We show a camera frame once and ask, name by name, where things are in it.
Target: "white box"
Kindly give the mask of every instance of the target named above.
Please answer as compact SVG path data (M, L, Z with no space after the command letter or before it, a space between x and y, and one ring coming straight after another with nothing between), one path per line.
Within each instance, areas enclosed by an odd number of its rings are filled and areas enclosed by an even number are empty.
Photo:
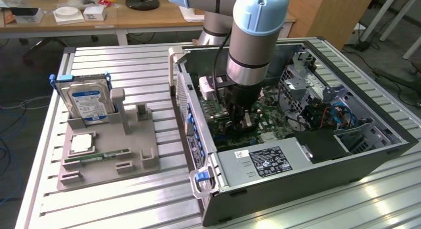
M84 17L86 21L104 21L105 16L106 13L102 6L92 6L85 8Z
M81 23L85 21L80 10L73 7L57 8L53 12L53 18L57 25Z
M362 33L365 32L366 28L360 23L357 23L353 33L350 34L350 37L345 43L345 45L354 45L358 42L358 37L362 37Z
M13 8L21 10L17 14L14 15L14 20L16 23L40 23L44 17L42 10L40 8Z

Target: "cable on floor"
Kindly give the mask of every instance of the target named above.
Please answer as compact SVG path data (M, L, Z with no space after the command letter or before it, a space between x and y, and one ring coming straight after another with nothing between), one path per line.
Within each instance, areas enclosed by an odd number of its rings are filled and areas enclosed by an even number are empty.
M2 159L5 159L5 157L6 157L5 168L0 171L0 177L1 177L2 174L5 173L6 169L8 169L9 165L10 165L12 159L10 159L10 155L8 154L8 151L4 148L0 148L0 151L4 152L4 156L1 157L0 161L2 161Z
M0 49L8 44L8 40L9 40L9 39L5 40L5 43L4 43L4 44L0 44Z
M13 134L16 134L21 130L21 128L25 126L26 118L22 115L18 115L18 114L14 114L14 113L9 113L9 112L1 111L0 113L8 115L10 117L17 117L21 120L20 126L13 131L10 131L8 134L1 136L1 138L5 139L5 138L10 137Z
M24 107L24 104L29 104L30 102L36 101L36 100L40 100L40 99L44 99L44 98L49 98L52 96L38 96L38 97L34 97L34 98L30 98L28 100L24 100L20 102L20 104L17 106L12 106L12 107L4 107L0 105L0 109L14 109L14 108L21 108L21 109L26 109L26 110L36 110L36 109L41 109L41 108L45 108L48 107L49 105L44 105L44 106L40 106L40 107L32 107L32 108L28 108L28 107Z
M418 70L418 68L415 67L415 65L413 64L413 62L409 62L411 64L411 66L415 68L415 71L421 74L421 70Z
M361 56L357 52L354 52L354 51L353 51L353 52L352 52L352 51L348 51L348 50L345 50L344 48L342 48L342 50L345 51L344 53L356 54L356 55L361 58L361 60L364 61L365 65L369 67L369 69L373 71L374 68L366 63L365 59L362 58L362 56ZM402 98L401 98L402 89L401 89L400 84L398 84L396 81L388 79L386 77L384 77L384 78L385 78L386 80L389 80L390 82L393 82L394 85L397 86L397 88L398 88L397 98L400 99L400 101L401 101L402 103L405 103L407 106L417 107L417 104L407 103L406 101L402 100ZM421 98L421 94L419 94L415 90L414 90L414 92L417 93L418 98Z
M0 131L0 135L24 118L25 116L25 113L26 113L26 103L25 102L20 102L20 103L24 103L24 111L21 112L18 118L13 121L13 123L6 127L4 128L1 131Z
M136 40L136 41L141 42L142 44L146 44L149 41L152 41L152 39L153 39L154 35L156 35L156 33L153 33L153 34L152 34L152 36L150 36L150 38L149 38L149 40L148 40L148 41L141 41L141 40L137 40L134 37L132 37L132 34L128 34L128 36L129 36L133 40Z
M16 158L14 158L14 155L13 153L9 151L9 148L6 146L6 143L4 141L4 139L0 137L0 142L2 144L2 147L1 149L4 149L4 151L6 152L6 154L9 155L9 160L14 166L14 170L16 170L16 174L17 174L17 187L14 189L14 191L9 194L9 196L2 199L0 201L0 206L16 195L16 193L18 192L18 190L21 189L21 184L22 184L22 177L21 177L21 173L20 173L20 170L18 170L18 165L17 165L17 161L16 161Z

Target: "metal slotted table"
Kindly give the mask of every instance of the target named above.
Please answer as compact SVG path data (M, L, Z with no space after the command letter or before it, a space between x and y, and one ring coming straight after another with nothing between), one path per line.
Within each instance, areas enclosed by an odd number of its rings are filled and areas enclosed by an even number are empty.
M392 117L421 139L421 120L370 80L345 56L308 39ZM188 180L168 91L168 48L190 43L77 48L62 56L58 75L108 71L125 89L125 108L137 102L153 110L161 170L154 174L69 192L57 192L66 109L56 92L41 133L16 228L201 228ZM329 84L336 77L318 63ZM421 144L386 162L362 180L212 228L385 228L421 225Z

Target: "red wire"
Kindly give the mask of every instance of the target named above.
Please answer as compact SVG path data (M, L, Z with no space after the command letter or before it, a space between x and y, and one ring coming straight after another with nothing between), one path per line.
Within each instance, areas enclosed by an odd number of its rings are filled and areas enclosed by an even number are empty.
M324 109L324 112L322 112L322 117L321 117L321 124L320 124L320 127L322 127L322 123L324 123L324 116L325 116L325 114L326 114L326 110L329 109L329 107L326 107L325 109Z

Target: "green circuit board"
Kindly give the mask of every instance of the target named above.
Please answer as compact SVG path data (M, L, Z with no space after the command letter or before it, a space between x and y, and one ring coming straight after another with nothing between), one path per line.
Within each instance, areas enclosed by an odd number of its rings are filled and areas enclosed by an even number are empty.
M226 135L224 129L229 116L225 107L216 100L205 101L201 97L200 103L218 151L281 140L294 131L286 122L284 112L280 110L272 94L266 90L262 90L261 97L252 107L250 118L257 118L258 127L249 134Z

